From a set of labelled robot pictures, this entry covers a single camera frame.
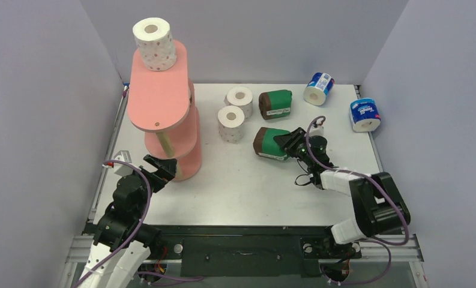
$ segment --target metal frame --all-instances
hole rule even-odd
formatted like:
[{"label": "metal frame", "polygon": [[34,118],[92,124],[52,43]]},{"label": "metal frame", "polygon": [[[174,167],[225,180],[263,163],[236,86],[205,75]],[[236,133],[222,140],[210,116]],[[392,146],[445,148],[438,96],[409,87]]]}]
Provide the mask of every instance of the metal frame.
[{"label": "metal frame", "polygon": [[[358,98],[361,98],[359,86],[355,85],[355,92]],[[113,133],[110,139],[109,146],[107,147],[106,158],[110,158],[112,155],[112,151],[114,149],[119,129],[121,127],[121,122],[123,120],[123,116],[125,113],[126,105],[127,105],[127,92],[128,86],[124,87],[123,97],[121,98],[121,102],[119,105],[118,113],[116,115],[116,119],[113,125]],[[379,154],[376,149],[376,145],[374,143],[372,134],[369,133],[370,142],[372,144],[376,161],[378,163],[378,167],[380,171],[383,171],[381,160],[379,158]],[[92,225],[96,208],[98,205],[98,201],[100,198],[100,194],[102,191],[103,183],[106,178],[107,169],[102,169],[100,179],[98,180],[98,187],[95,193],[94,201],[88,215],[88,225]],[[309,236],[321,236],[321,231],[323,227],[235,227],[235,226],[219,226],[219,227],[212,227],[212,226],[163,226],[160,227],[163,231],[163,237],[166,239],[166,242],[170,246],[174,246],[175,244],[183,244],[183,237],[208,237],[208,236],[242,236],[246,235],[246,231],[250,231],[250,229],[263,229],[262,233],[268,236],[280,236],[284,235],[283,233],[287,232],[289,236],[294,237],[305,237],[306,235]],[[171,233],[172,231],[176,230],[179,232],[181,230],[190,230],[190,233]],[[402,234],[399,235],[379,235],[381,238],[388,239],[390,241],[397,241],[400,242],[404,236]],[[92,236],[75,236],[72,242],[72,246],[70,248],[65,268],[63,270],[63,275],[61,277],[61,282],[59,287],[62,288],[69,288],[73,282],[73,277],[76,274],[76,267],[78,263],[85,263],[89,256],[89,250],[92,244]],[[173,252],[173,248],[170,247],[170,253],[167,255],[164,263],[181,263],[181,255]],[[368,242],[360,242],[361,247],[361,258],[354,259],[353,261],[356,262],[386,262],[388,260],[388,253],[386,250],[376,244],[368,243]],[[418,288],[425,288],[428,287],[428,284],[425,279],[425,275],[423,272],[423,267],[421,262],[423,261],[423,256],[421,254],[420,246],[418,245],[418,240],[416,235],[411,235],[409,242],[401,247],[390,246],[389,247],[392,253],[392,261],[394,262],[409,262],[412,275],[414,278],[414,282],[416,287]],[[334,262],[335,260],[327,259],[319,259],[319,263],[328,263]],[[144,263],[154,263],[154,259],[149,259]]]}]

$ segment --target white wall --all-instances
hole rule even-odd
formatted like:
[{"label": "white wall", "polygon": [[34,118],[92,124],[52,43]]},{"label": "white wall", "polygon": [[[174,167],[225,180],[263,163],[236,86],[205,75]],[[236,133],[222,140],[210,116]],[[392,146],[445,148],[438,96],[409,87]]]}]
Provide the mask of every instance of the white wall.
[{"label": "white wall", "polygon": [[410,0],[361,88],[431,287],[476,287],[476,0]]},{"label": "white wall", "polygon": [[408,0],[80,0],[121,77],[131,28],[166,19],[188,48],[196,82],[307,83],[326,71],[362,83]]},{"label": "white wall", "polygon": [[0,0],[0,287],[56,287],[122,92],[79,1]]}]

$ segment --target toilet paper roll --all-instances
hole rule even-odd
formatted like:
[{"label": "toilet paper roll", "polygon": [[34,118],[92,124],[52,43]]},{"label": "toilet paper roll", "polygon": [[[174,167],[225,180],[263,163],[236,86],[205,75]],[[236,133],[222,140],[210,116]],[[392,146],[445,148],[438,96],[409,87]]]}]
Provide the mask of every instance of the toilet paper roll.
[{"label": "toilet paper roll", "polygon": [[176,47],[170,25],[162,18],[146,18],[133,26],[142,62],[152,71],[164,71],[176,63]]},{"label": "toilet paper roll", "polygon": [[236,86],[227,93],[224,102],[228,106],[233,105],[243,110],[245,119],[249,119],[253,111],[252,100],[253,94],[249,88]]},{"label": "toilet paper roll", "polygon": [[306,102],[320,106],[326,101],[326,97],[333,88],[335,80],[331,78],[327,73],[316,73],[312,77],[305,91],[303,92],[303,98]]},{"label": "toilet paper roll", "polygon": [[372,132],[379,127],[381,116],[376,102],[371,98],[353,101],[349,105],[352,129],[355,132]]},{"label": "toilet paper roll", "polygon": [[245,113],[236,106],[226,106],[218,111],[218,133],[230,143],[236,143],[243,138],[243,122]]}]

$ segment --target black cable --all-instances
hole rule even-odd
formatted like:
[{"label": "black cable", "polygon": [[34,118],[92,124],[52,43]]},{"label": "black cable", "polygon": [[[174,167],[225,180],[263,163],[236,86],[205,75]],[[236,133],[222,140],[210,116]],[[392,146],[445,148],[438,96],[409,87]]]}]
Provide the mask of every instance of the black cable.
[{"label": "black cable", "polygon": [[324,270],[339,271],[339,270],[341,270],[341,269],[333,269],[332,267],[333,267],[333,266],[336,266],[336,265],[338,265],[338,264],[341,264],[342,262],[347,261],[347,260],[353,258],[355,255],[356,255],[356,251],[354,251],[354,252],[352,252],[352,253],[349,253],[345,258],[342,258],[342,259],[340,259],[339,261],[337,261],[337,262],[335,262],[335,263],[333,263],[333,264],[330,264],[330,265],[328,265],[328,266],[324,266]]},{"label": "black cable", "polygon": [[310,185],[312,182],[306,182],[306,183],[303,183],[303,184],[299,184],[298,183],[298,179],[302,176],[308,176],[308,174],[301,174],[301,175],[298,175],[298,177],[296,177],[296,179],[294,179],[294,185],[296,186],[307,186],[307,185]]},{"label": "black cable", "polygon": [[303,168],[303,166],[300,163],[300,159],[296,159],[296,162],[298,162],[298,165],[300,166],[301,170],[303,170],[308,175],[309,172],[305,168]]}]

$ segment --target pink shelf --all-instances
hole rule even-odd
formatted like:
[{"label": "pink shelf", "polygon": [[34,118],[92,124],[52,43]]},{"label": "pink shelf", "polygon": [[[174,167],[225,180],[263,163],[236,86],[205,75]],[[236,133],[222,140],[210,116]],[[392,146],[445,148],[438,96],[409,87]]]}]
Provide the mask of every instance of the pink shelf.
[{"label": "pink shelf", "polygon": [[139,51],[133,54],[128,117],[145,132],[165,132],[182,123],[190,110],[187,97],[188,63],[185,46],[174,40],[176,64],[165,71],[151,71],[144,66]]},{"label": "pink shelf", "polygon": [[196,124],[197,124],[197,142],[188,155],[185,157],[179,158],[178,163],[183,172],[182,178],[174,178],[174,181],[183,181],[186,180],[199,171],[200,166],[202,165],[202,147],[200,146],[200,123],[199,123],[199,111],[196,110]]},{"label": "pink shelf", "polygon": [[167,157],[155,133],[145,133],[144,143],[149,153],[160,159],[181,158],[186,156],[195,147],[197,142],[197,108],[193,104],[188,116],[181,124],[164,132],[169,136],[174,147],[174,156]]}]

